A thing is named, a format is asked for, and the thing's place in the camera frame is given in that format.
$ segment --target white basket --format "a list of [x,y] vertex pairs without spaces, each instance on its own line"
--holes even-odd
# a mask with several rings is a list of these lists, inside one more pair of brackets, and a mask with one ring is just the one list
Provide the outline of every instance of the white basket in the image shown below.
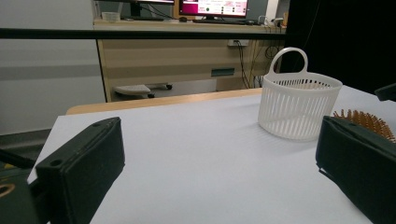
[[[298,51],[304,57],[299,73],[274,72],[274,64],[286,52]],[[318,138],[323,116],[332,112],[342,82],[306,71],[305,52],[297,48],[282,49],[272,60],[270,71],[263,77],[259,124],[269,133],[295,139]]]

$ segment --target black horizontal bar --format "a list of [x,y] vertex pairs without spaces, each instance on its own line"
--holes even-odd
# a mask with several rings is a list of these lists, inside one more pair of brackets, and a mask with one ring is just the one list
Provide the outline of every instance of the black horizontal bar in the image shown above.
[[275,39],[285,34],[202,33],[174,31],[98,31],[0,28],[0,39]]

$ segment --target desk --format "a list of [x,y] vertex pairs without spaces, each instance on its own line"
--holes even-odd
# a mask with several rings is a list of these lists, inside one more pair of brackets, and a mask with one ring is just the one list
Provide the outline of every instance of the desk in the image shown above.
[[[99,105],[103,112],[60,116],[38,161],[88,125],[120,117],[126,165],[94,224],[371,223],[318,172],[317,141],[281,139],[259,126],[260,91],[249,91],[134,109],[111,103],[120,110]],[[344,86],[334,110],[343,108],[375,114],[396,130],[394,102]]]
[[[95,31],[184,32],[185,34],[284,34],[285,29],[265,26],[201,24],[179,21],[118,21],[97,19]],[[240,90],[241,54],[228,39],[98,39],[106,101],[117,99],[114,87],[211,79],[218,91]],[[251,39],[243,49],[244,72],[263,76],[271,62],[267,49],[283,46],[283,40]]]

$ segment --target power outlet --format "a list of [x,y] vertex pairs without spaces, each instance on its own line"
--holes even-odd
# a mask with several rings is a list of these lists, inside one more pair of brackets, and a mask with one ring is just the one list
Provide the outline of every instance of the power outlet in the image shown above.
[[248,46],[248,40],[228,40],[227,46]]

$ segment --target basket handle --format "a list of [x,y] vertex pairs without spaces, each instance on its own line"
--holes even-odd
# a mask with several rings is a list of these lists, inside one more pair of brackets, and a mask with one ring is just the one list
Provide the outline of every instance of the basket handle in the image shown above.
[[284,53],[287,53],[289,51],[298,51],[304,58],[304,68],[300,72],[306,72],[306,68],[308,67],[308,59],[306,57],[305,52],[302,49],[297,49],[297,48],[284,48],[280,52],[277,53],[277,55],[274,57],[274,59],[271,62],[270,70],[268,71],[268,74],[275,74],[274,72],[274,65],[276,61],[282,56]]

